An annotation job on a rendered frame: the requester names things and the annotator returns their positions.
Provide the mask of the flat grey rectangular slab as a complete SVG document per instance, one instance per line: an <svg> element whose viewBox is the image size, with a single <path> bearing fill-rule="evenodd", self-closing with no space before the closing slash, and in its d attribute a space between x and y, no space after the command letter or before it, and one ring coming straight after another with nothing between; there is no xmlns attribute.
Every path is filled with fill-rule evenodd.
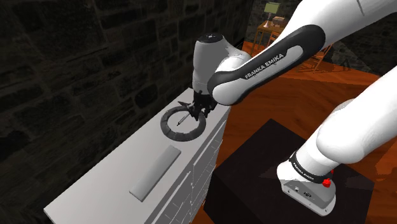
<svg viewBox="0 0 397 224"><path fill-rule="evenodd" d="M181 150L173 145L169 145L152 163L139 181L129 190L129 193L140 202L143 202L180 154Z"/></svg>

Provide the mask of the black robot stand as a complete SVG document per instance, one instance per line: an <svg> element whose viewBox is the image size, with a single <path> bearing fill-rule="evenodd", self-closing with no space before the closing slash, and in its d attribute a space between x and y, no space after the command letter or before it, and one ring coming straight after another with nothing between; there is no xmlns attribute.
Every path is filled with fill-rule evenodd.
<svg viewBox="0 0 397 224"><path fill-rule="evenodd" d="M336 205L319 216L282 190L277 166L305 139L267 121L213 172L204 211L214 224L365 224L373 181L346 165L333 175Z"/></svg>

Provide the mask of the wooden side table with lamp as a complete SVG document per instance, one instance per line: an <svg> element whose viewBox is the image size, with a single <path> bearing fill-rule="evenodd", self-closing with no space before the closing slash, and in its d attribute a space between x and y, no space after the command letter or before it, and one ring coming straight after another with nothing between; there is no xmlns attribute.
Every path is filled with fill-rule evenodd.
<svg viewBox="0 0 397 224"><path fill-rule="evenodd" d="M268 15L266 21L262 22L257 28L256 33L253 40L253 45L251 48L251 55L255 53L255 51L263 50L267 48L271 43L275 41L275 39L280 35L282 30L284 29L284 18L277 17L276 24L274 23L274 17L277 14L280 3L277 2L266 2L264 7L264 12ZM269 33L268 40L265 45L263 45L263 37L265 33Z"/></svg>

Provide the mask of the white chest of drawers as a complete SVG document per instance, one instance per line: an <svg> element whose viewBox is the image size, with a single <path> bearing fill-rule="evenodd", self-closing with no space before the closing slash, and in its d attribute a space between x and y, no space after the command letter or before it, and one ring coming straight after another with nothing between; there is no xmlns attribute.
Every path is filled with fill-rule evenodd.
<svg viewBox="0 0 397 224"><path fill-rule="evenodd" d="M53 224L190 224L207 195L229 112L216 106L205 131L187 142L166 137L157 113L49 203L45 214ZM169 145L180 156L140 202L129 190Z"/></svg>

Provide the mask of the wooden chair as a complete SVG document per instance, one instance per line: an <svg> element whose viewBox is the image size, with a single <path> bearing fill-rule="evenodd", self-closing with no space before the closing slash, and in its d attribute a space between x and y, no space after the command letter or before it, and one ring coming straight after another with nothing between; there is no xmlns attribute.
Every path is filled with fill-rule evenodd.
<svg viewBox="0 0 397 224"><path fill-rule="evenodd" d="M299 66L297 66L296 71L315 73L332 46L332 44L328 45L306 61L302 62Z"/></svg>

